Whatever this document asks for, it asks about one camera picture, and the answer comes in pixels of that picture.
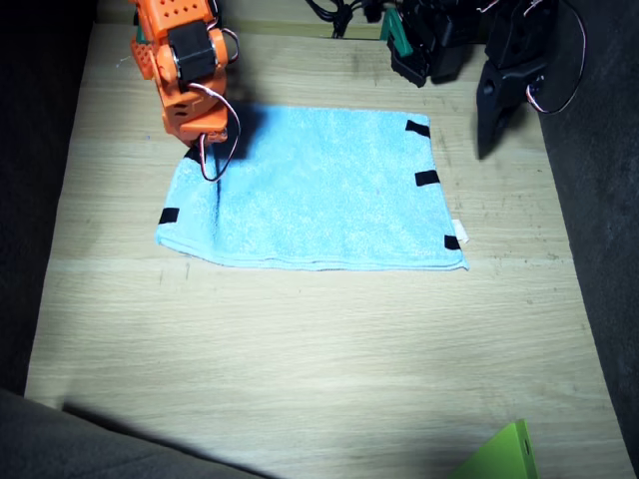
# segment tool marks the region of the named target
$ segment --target towel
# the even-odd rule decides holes
[[[218,184],[193,158],[178,165],[158,244],[226,266],[468,268],[427,117],[256,105],[238,113],[242,141]],[[210,177],[230,143],[209,148]]]

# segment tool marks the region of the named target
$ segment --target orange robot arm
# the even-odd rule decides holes
[[[235,115],[224,98],[230,59],[223,31],[236,42],[237,36],[217,27],[215,0],[130,2],[136,4],[140,27],[149,42],[138,43],[134,38],[133,57],[143,77],[153,79],[158,87],[167,133],[189,147],[200,143],[205,174],[205,146],[227,139],[229,110]]]

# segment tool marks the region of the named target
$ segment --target wooden surface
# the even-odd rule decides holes
[[[384,45],[243,35],[232,98],[428,114],[471,271],[218,267],[154,243],[184,147],[129,57],[90,45],[27,395],[282,478],[445,477],[528,420],[541,477],[632,477],[538,119],[474,153],[481,51],[418,90]]]
[[[335,11],[328,0],[316,0],[326,10]],[[318,18],[305,0],[226,0],[225,22],[238,32],[263,35],[326,37],[332,24]],[[135,6],[127,0],[99,0],[97,21],[131,25]],[[381,23],[368,24],[361,9],[353,12],[346,38],[378,39]]]

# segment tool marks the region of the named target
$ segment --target green object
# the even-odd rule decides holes
[[[390,8],[386,10],[383,16],[383,24],[381,25],[381,36],[379,40],[384,42],[388,40],[388,36],[392,38],[392,44],[397,50],[397,53],[401,58],[412,55],[412,47],[406,38],[406,34],[403,31],[403,25],[401,25],[401,18],[397,13],[396,8]]]
[[[448,479],[538,479],[532,441],[523,419],[504,427]]]
[[[138,42],[141,45],[149,44],[146,37],[144,36],[144,32],[142,31],[142,27],[140,25],[138,25],[138,33],[136,33],[136,42]]]

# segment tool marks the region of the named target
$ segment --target black cable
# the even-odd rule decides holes
[[[352,12],[357,8],[361,8],[362,0],[354,0],[350,4],[344,3],[343,0],[330,1],[337,7],[335,12],[329,12],[322,8],[314,0],[307,0],[307,3],[321,20],[332,23],[331,37],[342,38],[348,23],[350,23],[350,20],[352,19]]]

